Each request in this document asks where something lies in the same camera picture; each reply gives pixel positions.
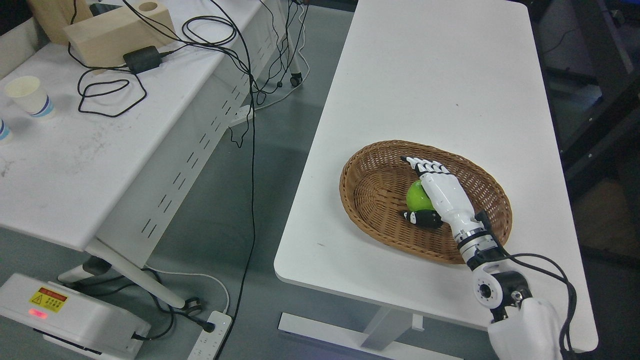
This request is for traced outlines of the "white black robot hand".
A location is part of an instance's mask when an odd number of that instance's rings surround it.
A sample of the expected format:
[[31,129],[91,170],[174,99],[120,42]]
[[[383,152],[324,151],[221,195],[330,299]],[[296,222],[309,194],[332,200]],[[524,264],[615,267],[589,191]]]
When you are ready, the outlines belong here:
[[416,172],[435,211],[450,226],[455,241],[464,239],[468,233],[485,230],[485,226],[475,219],[473,205],[458,178],[445,165],[418,157],[402,156],[400,159]]

